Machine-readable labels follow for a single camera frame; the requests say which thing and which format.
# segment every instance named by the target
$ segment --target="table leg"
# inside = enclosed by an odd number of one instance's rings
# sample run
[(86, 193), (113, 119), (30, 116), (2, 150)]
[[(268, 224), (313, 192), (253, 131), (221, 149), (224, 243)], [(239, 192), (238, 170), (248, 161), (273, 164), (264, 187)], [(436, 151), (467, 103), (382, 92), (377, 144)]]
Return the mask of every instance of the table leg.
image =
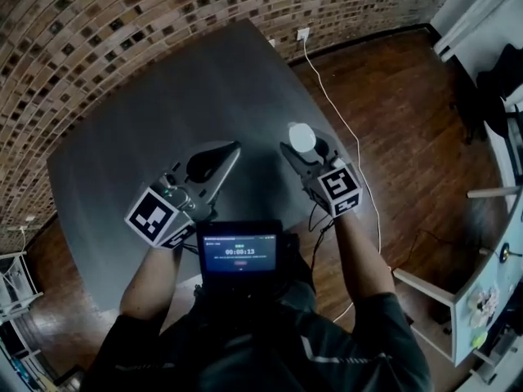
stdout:
[(508, 196), (510, 194), (517, 194), (520, 188), (515, 187), (498, 187), (495, 189), (479, 189), (469, 190), (467, 192), (468, 198), (496, 198), (500, 196)]
[(476, 378), (479, 382), (487, 385), (487, 382), (485, 382), (485, 379), (483, 379), (483, 377), (481, 377), (475, 370), (471, 369), (469, 371), (469, 373), (471, 374), (472, 377)]
[(454, 302), (454, 295), (447, 292), (440, 287), (434, 286), (432, 283), (426, 282), (425, 280), (414, 276), (411, 273), (403, 271), (402, 269), (396, 269), (392, 272), (399, 280), (412, 286), (414, 289), (419, 290), (425, 295), (435, 299), (436, 301), (452, 307)]
[(472, 353), (476, 357), (479, 357), (481, 360), (483, 360), (485, 363), (488, 363), (490, 366), (495, 366), (496, 365), (496, 362), (493, 359), (491, 359), (486, 354), (481, 353), (478, 349), (473, 350)]

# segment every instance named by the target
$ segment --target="black cloth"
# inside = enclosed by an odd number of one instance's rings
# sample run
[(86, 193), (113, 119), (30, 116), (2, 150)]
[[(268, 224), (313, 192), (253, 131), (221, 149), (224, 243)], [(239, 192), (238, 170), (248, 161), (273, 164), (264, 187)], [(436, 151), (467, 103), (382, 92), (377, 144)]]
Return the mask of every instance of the black cloth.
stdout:
[(396, 295), (356, 303), (352, 334), (281, 303), (228, 319), (201, 305), (160, 336), (158, 323), (118, 317), (82, 391), (432, 390)]

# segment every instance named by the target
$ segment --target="white object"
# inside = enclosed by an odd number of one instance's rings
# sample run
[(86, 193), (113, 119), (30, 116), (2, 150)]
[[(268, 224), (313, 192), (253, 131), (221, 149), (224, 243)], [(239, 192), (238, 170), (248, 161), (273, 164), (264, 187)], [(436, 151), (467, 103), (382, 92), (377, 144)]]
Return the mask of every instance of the white object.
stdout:
[(288, 138), (298, 153), (307, 153), (316, 145), (316, 135), (306, 123), (291, 122), (288, 125)]
[(364, 181), (365, 185), (367, 186), (367, 190), (369, 191), (370, 200), (373, 204), (374, 211), (376, 211), (376, 217), (378, 219), (378, 252), (381, 254), (382, 253), (382, 231), (381, 231), (381, 225), (380, 225), (380, 220), (379, 220), (379, 212), (378, 212), (378, 208), (376, 207), (376, 202), (374, 201), (373, 192), (371, 191), (369, 183), (367, 182), (367, 179), (365, 178), (365, 174), (361, 170), (360, 140), (358, 139), (356, 134), (352, 131), (351, 127), (349, 127), (349, 124), (343, 118), (342, 114), (340, 114), (336, 105), (333, 103), (332, 100), (330, 100), (330, 97), (327, 94), (327, 91), (325, 90), (324, 84), (321, 81), (320, 73), (318, 73), (318, 70), (311, 63), (311, 60), (309, 60), (309, 56), (307, 55), (307, 49), (306, 49), (306, 40), (303, 41), (303, 53), (305, 55), (307, 62), (309, 63), (309, 65), (311, 66), (313, 71), (316, 73), (316, 76), (318, 76), (318, 81), (320, 82), (320, 87), (321, 87), (321, 90), (323, 90), (323, 92), (324, 92), (325, 98), (329, 101), (331, 106), (334, 108), (334, 111), (337, 113), (338, 117), (342, 120), (343, 124), (346, 126), (346, 128), (349, 130), (349, 132), (351, 133), (351, 135), (354, 137), (354, 139), (356, 141), (356, 151), (358, 154), (358, 171), (360, 172), (361, 177), (363, 177), (363, 181)]
[[(145, 197), (151, 199), (150, 196), (152, 196), (154, 201), (157, 203), (156, 208), (152, 211), (149, 211), (148, 216), (143, 216), (140, 213), (136, 215), (135, 212), (140, 211), (142, 202), (147, 202)], [(170, 216), (165, 222), (163, 222), (163, 218), (168, 213)], [(157, 247), (158, 244), (163, 241), (163, 236), (168, 230), (169, 225), (175, 220), (179, 213), (180, 211), (178, 211), (178, 209), (176, 209), (171, 203), (166, 201), (159, 194), (148, 187), (132, 206), (131, 210), (125, 217), (125, 222), (151, 247)]]
[(513, 187), (499, 187), (495, 189), (478, 189), (469, 190), (467, 192), (468, 198), (497, 198), (503, 196), (510, 196), (511, 194), (517, 194), (520, 191), (519, 186)]
[[(499, 175), (501, 176), (501, 181), (503, 182), (503, 187), (514, 187), (516, 186), (516, 177), (514, 169), (512, 168), (512, 163), (510, 160), (510, 154), (508, 153), (507, 142), (505, 138), (499, 136), (495, 133), (488, 125), (487, 122), (483, 122), (487, 135), (489, 136), (490, 146), (494, 151), (494, 156), (496, 157), (496, 163), (498, 164)], [(510, 213), (512, 206), (516, 200), (516, 195), (505, 196), (505, 201), (507, 204), (507, 211)]]
[(329, 214), (332, 218), (344, 214), (361, 203), (363, 190), (346, 165), (319, 176), (314, 184), (316, 187), (313, 189), (316, 193), (318, 187), (321, 188), (322, 197), (329, 206)]
[(29, 305), (43, 295), (34, 286), (25, 265), (26, 252), (0, 256), (0, 260), (12, 258), (9, 269), (0, 277), (0, 323), (10, 321), (29, 310)]
[(345, 165), (345, 162), (341, 158), (336, 157), (334, 159), (334, 161), (331, 162), (330, 165), (332, 168), (339, 168), (339, 167), (343, 167)]
[(476, 0), (458, 19), (455, 25), (436, 43), (434, 46), (435, 53), (443, 61), (448, 60), (455, 54), (457, 45), (484, 22), (491, 13), (499, 11), (500, 5), (505, 5), (505, 0)]
[[(503, 353), (501, 358), (494, 356), (494, 364), (495, 367), (492, 367), (488, 363), (483, 363), (477, 371), (471, 371), (472, 376), (457, 388), (456, 392), (504, 392), (512, 390), (512, 383), (523, 369), (523, 337), (516, 337), (510, 350)], [(487, 372), (495, 372), (497, 376), (487, 379), (490, 374)]]
[(471, 374), (486, 385), (490, 384), (497, 376), (503, 364), (517, 352), (518, 347), (515, 347), (517, 339), (518, 335), (512, 329), (498, 335), (498, 337), (494, 339), (495, 346), (490, 352), (487, 361), (477, 370), (471, 370)]
[[(432, 25), (443, 35), (447, 30), (450, 30), (460, 15), (473, 2), (474, 0), (448, 0), (431, 21)], [(523, 0), (516, 0), (512, 4), (510, 2), (501, 3), (495, 13), (487, 16), (455, 48), (455, 55), (472, 81), (476, 80), (479, 72), (489, 71), (496, 65), (507, 44), (512, 44), (515, 48), (523, 46), (521, 19), (523, 19)], [(508, 112), (514, 111), (514, 105), (518, 105), (520, 110), (523, 110), (523, 86), (520, 86), (508, 96), (503, 104)], [(501, 142), (505, 145), (504, 149), (507, 150), (506, 141), (501, 137), (499, 139), (503, 140)]]
[[(470, 36), (474, 31), (480, 27), (484, 23), (490, 22), (494, 17), (499, 16), (499, 13), (502, 13), (503, 11), (506, 11), (507, 8), (512, 5), (516, 0), (503, 0), (503, 2), (495, 7), (474, 29), (472, 29), (471, 33), (468, 35)], [(441, 60), (443, 62), (446, 62), (450, 60), (454, 55), (456, 55), (456, 52), (463, 48), (464, 45), (467, 45), (466, 37), (462, 39), (461, 41), (458, 41), (452, 48), (450, 48), (448, 51), (444, 52), (441, 55)]]
[(468, 299), (467, 305), (472, 312), (471, 327), (484, 327), (489, 318), (494, 315), (499, 303), (499, 289), (493, 285), (488, 291), (478, 289), (472, 293)]
[[(455, 366), (458, 366), (471, 352), (482, 358), (487, 363), (489, 356), (483, 356), (474, 349), (472, 339), (476, 338), (484, 331), (488, 331), (496, 318), (501, 314), (512, 295), (510, 286), (517, 284), (523, 276), (521, 262), (523, 258), (510, 256), (508, 261), (500, 263), (498, 254), (502, 251), (503, 245), (509, 243), (513, 251), (523, 250), (523, 238), (521, 237), (521, 215), (523, 213), (523, 189), (520, 188), (514, 207), (511, 210), (509, 220), (502, 236), (499, 238), (494, 252), (484, 259), (481, 266), (467, 281), (456, 295), (453, 295), (433, 284), (426, 282), (416, 276), (401, 269), (394, 271), (394, 275), (410, 287), (413, 287), (423, 295), (446, 305), (450, 309), (452, 334), (446, 336), (442, 334), (442, 327), (430, 318), (427, 312), (416, 309), (405, 311), (414, 320), (411, 328), (418, 335), (423, 337), (435, 349), (440, 351)], [(498, 287), (498, 301), (493, 312), (493, 318), (486, 327), (471, 327), (471, 297), (481, 287)]]
[(309, 38), (309, 32), (311, 28), (303, 28), (297, 31), (296, 40), (305, 42)]

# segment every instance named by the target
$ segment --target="timer display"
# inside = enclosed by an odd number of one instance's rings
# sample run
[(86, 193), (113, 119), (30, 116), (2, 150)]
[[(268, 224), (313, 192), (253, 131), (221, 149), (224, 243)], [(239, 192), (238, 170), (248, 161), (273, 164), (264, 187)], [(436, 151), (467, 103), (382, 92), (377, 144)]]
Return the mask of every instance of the timer display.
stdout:
[(203, 237), (207, 271), (272, 271), (276, 268), (276, 236), (228, 235)]

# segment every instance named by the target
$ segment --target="white ball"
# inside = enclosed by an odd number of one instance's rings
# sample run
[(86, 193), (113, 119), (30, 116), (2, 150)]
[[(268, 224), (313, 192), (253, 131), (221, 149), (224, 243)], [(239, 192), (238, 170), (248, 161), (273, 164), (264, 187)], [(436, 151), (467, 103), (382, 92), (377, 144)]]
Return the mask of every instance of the white ball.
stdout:
[(311, 151), (316, 145), (316, 135), (306, 123), (290, 123), (288, 125), (288, 138), (291, 141), (291, 146), (298, 153)]

